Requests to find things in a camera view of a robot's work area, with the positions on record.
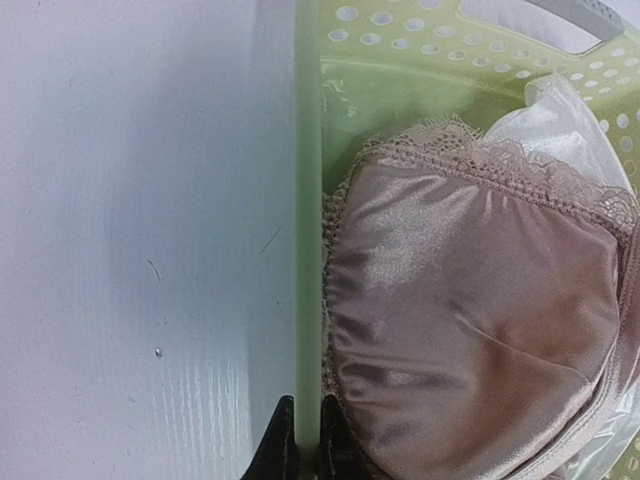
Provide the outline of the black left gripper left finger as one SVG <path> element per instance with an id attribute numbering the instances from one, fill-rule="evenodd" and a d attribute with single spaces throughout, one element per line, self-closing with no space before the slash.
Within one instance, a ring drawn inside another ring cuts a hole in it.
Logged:
<path id="1" fill-rule="evenodd" d="M 294 438 L 294 399 L 281 397 L 241 480 L 297 480 L 300 454 Z"/>

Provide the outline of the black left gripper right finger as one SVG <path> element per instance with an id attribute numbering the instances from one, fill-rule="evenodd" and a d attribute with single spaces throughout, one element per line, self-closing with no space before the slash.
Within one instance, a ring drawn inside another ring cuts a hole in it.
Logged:
<path id="1" fill-rule="evenodd" d="M 372 480 L 338 399 L 327 395 L 321 404 L 318 478 L 320 480 Z"/>

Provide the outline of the pink satin lace bra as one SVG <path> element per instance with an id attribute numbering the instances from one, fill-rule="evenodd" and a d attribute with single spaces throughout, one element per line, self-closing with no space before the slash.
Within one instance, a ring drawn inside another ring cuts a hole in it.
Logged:
<path id="1" fill-rule="evenodd" d="M 564 479 L 639 373 L 625 188 L 456 120 L 325 199 L 323 380 L 376 479 Z"/>

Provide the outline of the green perforated plastic basket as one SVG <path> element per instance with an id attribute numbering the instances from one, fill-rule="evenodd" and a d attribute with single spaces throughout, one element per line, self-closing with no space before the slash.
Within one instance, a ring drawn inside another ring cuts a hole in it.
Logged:
<path id="1" fill-rule="evenodd" d="M 295 21 L 296 382 L 294 438 L 305 479 L 320 444 L 321 202 L 361 144 L 425 118 L 458 114 L 488 128 L 550 73 L 582 95 L 632 185 L 639 182 L 639 31 L 601 1 L 500 4 L 552 18 L 592 47 L 548 46 L 497 22 L 480 1 L 300 1 Z"/>

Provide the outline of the white satin bra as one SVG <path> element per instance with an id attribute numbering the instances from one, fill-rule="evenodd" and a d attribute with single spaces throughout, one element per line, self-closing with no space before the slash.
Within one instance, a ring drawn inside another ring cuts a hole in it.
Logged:
<path id="1" fill-rule="evenodd" d="M 589 181 L 632 191 L 613 146 L 582 97 L 560 75 L 529 82 L 525 104 L 497 120 L 486 141 L 515 140 L 526 153 L 560 160 Z M 602 479 L 621 458 L 639 430 L 639 383 L 621 397 L 613 414 L 554 479 Z"/>

